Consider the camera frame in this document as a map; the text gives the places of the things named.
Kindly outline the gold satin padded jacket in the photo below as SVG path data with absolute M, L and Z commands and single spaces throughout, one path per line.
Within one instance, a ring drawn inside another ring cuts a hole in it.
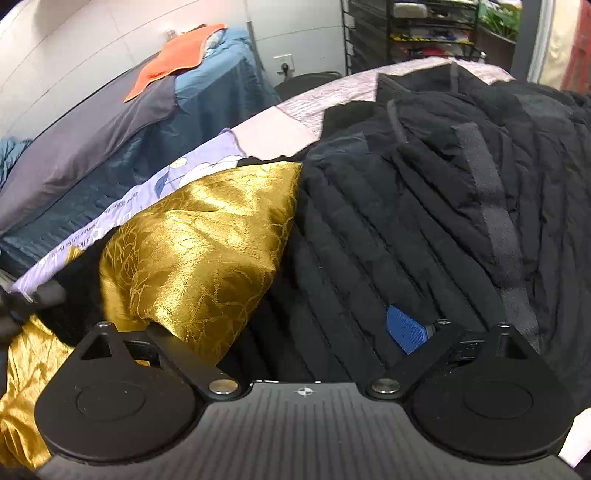
M 221 361 L 276 278 L 302 169 L 247 159 L 74 248 L 54 275 L 64 300 L 29 314 L 8 349 L 2 465 L 33 470 L 49 460 L 35 403 L 99 321 L 122 332 L 157 323 L 205 363 Z

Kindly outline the grey blanket on bed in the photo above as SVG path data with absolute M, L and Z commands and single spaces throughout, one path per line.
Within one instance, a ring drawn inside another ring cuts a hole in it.
M 174 78 L 126 102 L 134 83 L 130 72 L 111 81 L 24 150 L 1 187 L 2 233 L 59 199 L 139 130 L 173 113 Z

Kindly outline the black quilted jacket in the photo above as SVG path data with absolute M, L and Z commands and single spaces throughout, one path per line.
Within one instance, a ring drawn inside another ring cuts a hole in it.
M 514 325 L 590 405 L 590 99 L 451 65 L 382 75 L 297 153 L 280 270 L 221 360 L 242 382 L 367 383 L 429 324 Z

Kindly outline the purple floral bed sheet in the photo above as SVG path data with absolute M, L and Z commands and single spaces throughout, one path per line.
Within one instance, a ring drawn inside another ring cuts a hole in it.
M 135 214 L 155 204 L 179 188 L 202 177 L 238 166 L 245 152 L 229 129 L 178 158 L 144 183 L 131 188 L 112 202 L 97 218 L 87 222 L 50 250 L 10 287 L 12 291 L 32 293 L 48 281 L 71 259 L 103 238 L 114 227 L 123 225 Z

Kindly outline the orange cloth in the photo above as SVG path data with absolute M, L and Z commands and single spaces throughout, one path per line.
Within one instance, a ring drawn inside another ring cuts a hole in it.
M 150 84 L 177 71 L 197 68 L 204 60 L 206 47 L 211 39 L 226 29 L 228 26 L 225 24 L 202 25 L 169 40 L 140 70 L 124 101 L 133 100 Z

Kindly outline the potted green plant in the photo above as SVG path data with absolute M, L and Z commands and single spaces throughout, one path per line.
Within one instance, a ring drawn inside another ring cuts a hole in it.
M 520 6 L 501 1 L 479 3 L 477 48 L 487 63 L 511 70 L 520 25 Z

